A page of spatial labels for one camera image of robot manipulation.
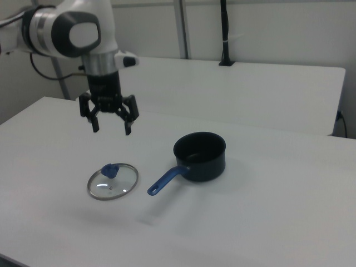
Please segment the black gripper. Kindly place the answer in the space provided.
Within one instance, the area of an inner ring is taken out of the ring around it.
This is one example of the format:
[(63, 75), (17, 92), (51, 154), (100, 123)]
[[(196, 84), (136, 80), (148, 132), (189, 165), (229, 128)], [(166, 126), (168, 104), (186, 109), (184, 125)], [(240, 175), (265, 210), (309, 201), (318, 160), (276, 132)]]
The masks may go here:
[[(93, 132), (99, 131), (97, 114), (115, 113), (124, 120), (126, 136), (131, 133), (131, 126), (139, 117), (139, 110), (134, 95), (122, 98), (118, 71), (104, 76), (87, 76), (89, 93), (79, 97), (80, 115), (91, 123)], [(89, 102), (94, 104), (90, 110)]]

